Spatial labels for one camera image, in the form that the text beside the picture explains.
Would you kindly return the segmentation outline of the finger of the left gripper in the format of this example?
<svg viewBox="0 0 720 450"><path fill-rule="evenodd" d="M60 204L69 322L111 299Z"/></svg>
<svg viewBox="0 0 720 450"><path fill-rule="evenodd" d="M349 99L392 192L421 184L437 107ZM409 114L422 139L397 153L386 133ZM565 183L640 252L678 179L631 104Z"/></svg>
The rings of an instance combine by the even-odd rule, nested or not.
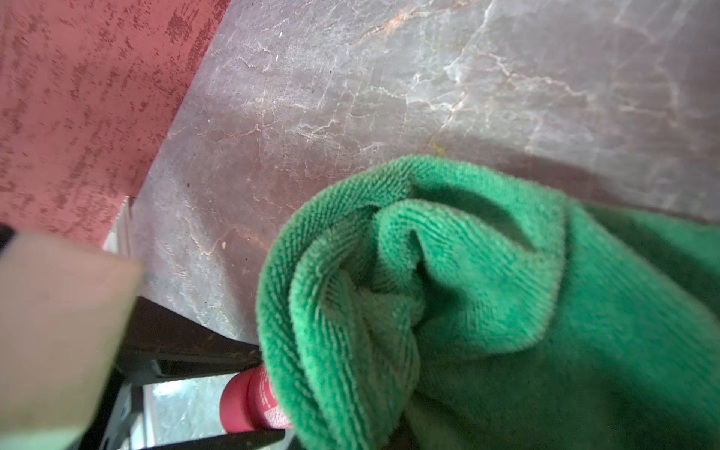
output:
<svg viewBox="0 0 720 450"><path fill-rule="evenodd" d="M118 448L140 415L144 386L238 373L261 362L257 345L224 337L140 296L78 448Z"/></svg>
<svg viewBox="0 0 720 450"><path fill-rule="evenodd" d="M256 450L278 443L285 438L284 430L268 429L175 442L146 450Z"/></svg>

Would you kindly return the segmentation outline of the pink toothpaste tube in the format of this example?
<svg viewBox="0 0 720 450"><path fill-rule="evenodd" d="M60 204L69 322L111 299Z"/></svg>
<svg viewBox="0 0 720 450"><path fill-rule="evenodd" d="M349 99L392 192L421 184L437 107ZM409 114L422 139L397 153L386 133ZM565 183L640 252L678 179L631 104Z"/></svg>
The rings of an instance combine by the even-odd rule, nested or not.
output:
<svg viewBox="0 0 720 450"><path fill-rule="evenodd" d="M265 365L232 377L220 397L219 417L228 433L292 427L279 406Z"/></svg>

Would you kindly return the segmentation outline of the green microfiber cloth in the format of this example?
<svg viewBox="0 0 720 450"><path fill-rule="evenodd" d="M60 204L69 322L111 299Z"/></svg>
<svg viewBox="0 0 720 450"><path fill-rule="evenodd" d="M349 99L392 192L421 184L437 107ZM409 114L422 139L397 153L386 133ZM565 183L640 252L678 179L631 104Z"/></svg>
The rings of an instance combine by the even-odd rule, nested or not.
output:
<svg viewBox="0 0 720 450"><path fill-rule="evenodd" d="M323 190L257 290L307 449L716 449L719 229L403 157Z"/></svg>

